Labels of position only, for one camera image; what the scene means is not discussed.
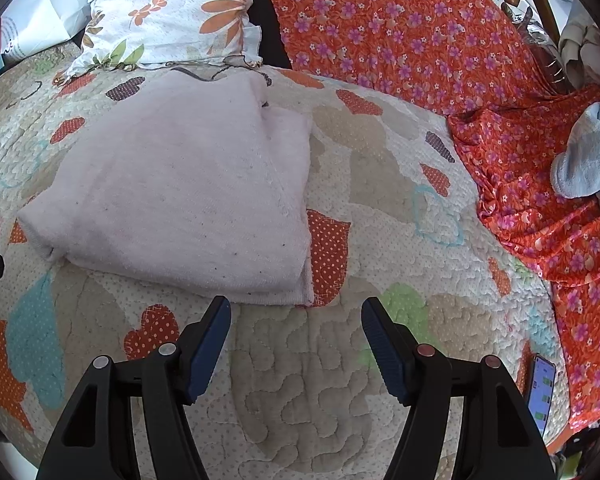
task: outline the white paper bag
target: white paper bag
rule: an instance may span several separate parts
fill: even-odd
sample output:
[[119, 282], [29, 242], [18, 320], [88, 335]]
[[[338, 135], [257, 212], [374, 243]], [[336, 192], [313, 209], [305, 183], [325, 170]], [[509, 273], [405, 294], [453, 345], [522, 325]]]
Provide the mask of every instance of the white paper bag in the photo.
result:
[[87, 0], [13, 0], [0, 19], [5, 63], [70, 40], [89, 21]]

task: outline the smartphone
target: smartphone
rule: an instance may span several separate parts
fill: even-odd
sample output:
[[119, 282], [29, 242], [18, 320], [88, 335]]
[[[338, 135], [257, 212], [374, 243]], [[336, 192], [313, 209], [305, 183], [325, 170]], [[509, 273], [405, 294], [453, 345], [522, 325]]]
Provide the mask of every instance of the smartphone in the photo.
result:
[[552, 362], [540, 354], [533, 355], [526, 380], [525, 400], [540, 435], [544, 435], [549, 418], [551, 400], [554, 396], [555, 373], [555, 365]]

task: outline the beige cloth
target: beige cloth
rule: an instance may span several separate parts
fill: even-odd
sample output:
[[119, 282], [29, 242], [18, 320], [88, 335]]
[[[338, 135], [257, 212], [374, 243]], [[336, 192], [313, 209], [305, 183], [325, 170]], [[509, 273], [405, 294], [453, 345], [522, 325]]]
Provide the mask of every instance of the beige cloth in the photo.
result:
[[558, 50], [574, 88], [600, 84], [600, 30], [578, 0], [573, 0]]
[[310, 120], [255, 72], [169, 71], [81, 132], [18, 214], [48, 261], [259, 304], [314, 300]]

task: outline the patchwork quilt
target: patchwork quilt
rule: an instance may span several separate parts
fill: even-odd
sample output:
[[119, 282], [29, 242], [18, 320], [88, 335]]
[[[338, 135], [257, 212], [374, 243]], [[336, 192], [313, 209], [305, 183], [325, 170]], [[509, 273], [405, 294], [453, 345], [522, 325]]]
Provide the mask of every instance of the patchwork quilt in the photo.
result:
[[[48, 264], [15, 221], [53, 181], [83, 126], [161, 74], [94, 71], [58, 88], [54, 75], [78, 54], [71, 43], [57, 46], [0, 78], [0, 427], [34, 464], [93, 358], [145, 356], [210, 301]], [[369, 296], [448, 356], [498, 355], [520, 387], [531, 352], [554, 362], [551, 441], [570, 406], [550, 295], [477, 219], [477, 189], [445, 118], [345, 82], [261, 73], [271, 105], [314, 122], [306, 202], [316, 301], [232, 305], [209, 388], [186, 408], [209, 478], [382, 478], [407, 409], [387, 393], [363, 334]], [[453, 400], [440, 478], [451, 474], [461, 406]], [[139, 404], [133, 410], [141, 473], [153, 479]]]

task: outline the white pillow with orange leaves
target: white pillow with orange leaves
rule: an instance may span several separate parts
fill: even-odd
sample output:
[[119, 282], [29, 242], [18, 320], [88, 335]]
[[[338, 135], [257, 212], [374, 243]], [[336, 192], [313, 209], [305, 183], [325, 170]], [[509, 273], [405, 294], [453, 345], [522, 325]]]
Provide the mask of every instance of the white pillow with orange leaves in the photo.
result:
[[153, 68], [168, 62], [222, 65], [244, 56], [259, 65], [260, 27], [251, 25], [251, 0], [90, 0], [82, 55], [68, 80], [93, 68]]

